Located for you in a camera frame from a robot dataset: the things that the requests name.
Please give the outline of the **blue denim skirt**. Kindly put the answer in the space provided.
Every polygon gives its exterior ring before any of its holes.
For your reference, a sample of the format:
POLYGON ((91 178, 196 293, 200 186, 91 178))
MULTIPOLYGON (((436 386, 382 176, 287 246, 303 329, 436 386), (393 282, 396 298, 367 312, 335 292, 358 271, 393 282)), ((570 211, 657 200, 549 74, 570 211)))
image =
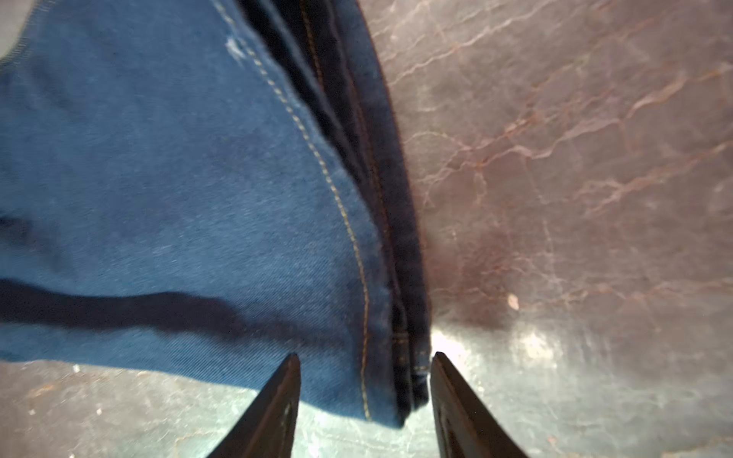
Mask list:
POLYGON ((355 1, 1 5, 1 357, 257 389, 401 427, 431 315, 355 1))

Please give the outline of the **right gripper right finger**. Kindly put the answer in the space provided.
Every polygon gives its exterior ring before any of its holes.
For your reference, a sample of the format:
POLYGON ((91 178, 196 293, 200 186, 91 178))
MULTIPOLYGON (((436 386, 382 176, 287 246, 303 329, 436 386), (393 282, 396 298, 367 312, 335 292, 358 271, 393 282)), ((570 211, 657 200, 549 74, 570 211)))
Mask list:
POLYGON ((442 352, 433 356, 429 384, 442 458, 527 458, 442 352))

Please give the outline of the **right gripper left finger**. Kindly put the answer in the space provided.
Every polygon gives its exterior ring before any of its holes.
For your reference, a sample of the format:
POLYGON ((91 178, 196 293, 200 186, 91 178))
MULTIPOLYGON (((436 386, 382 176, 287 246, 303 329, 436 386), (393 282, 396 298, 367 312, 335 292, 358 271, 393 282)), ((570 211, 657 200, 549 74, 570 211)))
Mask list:
POLYGON ((300 404, 301 379, 298 356, 294 353, 287 355, 208 458, 290 457, 300 404))

